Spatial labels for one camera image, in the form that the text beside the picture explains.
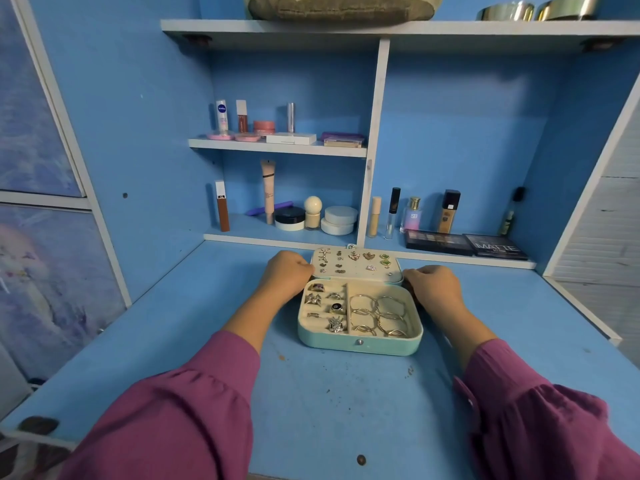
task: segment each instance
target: person's right hand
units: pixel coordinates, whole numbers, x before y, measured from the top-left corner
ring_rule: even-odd
[[[415,297],[432,317],[451,315],[466,309],[460,281],[446,266],[405,269],[404,279],[409,281]]]

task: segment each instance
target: metal bowl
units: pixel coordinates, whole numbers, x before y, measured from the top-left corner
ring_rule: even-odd
[[[483,22],[529,22],[535,7],[528,1],[500,3],[488,6],[478,12],[478,20]]]
[[[544,20],[594,20],[600,0],[551,0],[540,5],[536,19]]]

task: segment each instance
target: purple sleeve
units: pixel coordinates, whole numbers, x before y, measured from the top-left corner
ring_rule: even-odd
[[[245,480],[260,356],[215,333],[185,365],[130,387],[99,419],[60,480]]]
[[[470,439],[482,478],[640,478],[640,456],[611,432],[607,404],[551,384],[503,340],[478,347],[456,386],[474,408]]]

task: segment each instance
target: jewelry box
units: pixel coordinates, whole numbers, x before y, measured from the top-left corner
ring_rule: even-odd
[[[320,349],[411,355],[424,332],[392,255],[325,246],[314,251],[314,279],[302,295],[298,336]]]

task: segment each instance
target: shelf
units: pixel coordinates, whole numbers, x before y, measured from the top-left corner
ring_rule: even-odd
[[[599,37],[639,37],[640,22],[407,22],[386,27],[308,25],[258,20],[161,20],[172,36],[210,37],[217,50],[392,50],[435,54],[578,53]]]
[[[334,157],[366,158],[366,148],[343,148],[340,146],[324,146],[321,142],[315,144],[282,144],[257,141],[226,141],[221,139],[194,138],[189,140],[192,148],[211,148],[214,150],[239,150],[242,152],[274,152],[296,153],[298,155],[328,155]]]
[[[517,261],[512,259],[481,258],[477,256],[458,256],[455,254],[430,253],[416,249],[404,247],[404,234],[398,229],[394,233],[394,238],[386,240],[378,233],[377,237],[367,237],[365,239],[366,249],[378,251],[391,251],[397,258],[420,259],[423,261],[437,261],[443,263],[479,264],[481,266],[513,267],[518,269],[533,269],[536,263],[533,261]]]
[[[204,234],[204,239],[205,241],[240,242],[313,250],[320,246],[347,246],[356,242],[355,232],[348,235],[329,235],[320,229],[290,232],[267,225],[264,218],[264,214],[256,217],[231,214],[229,215],[231,231],[221,232],[217,227],[210,228]]]

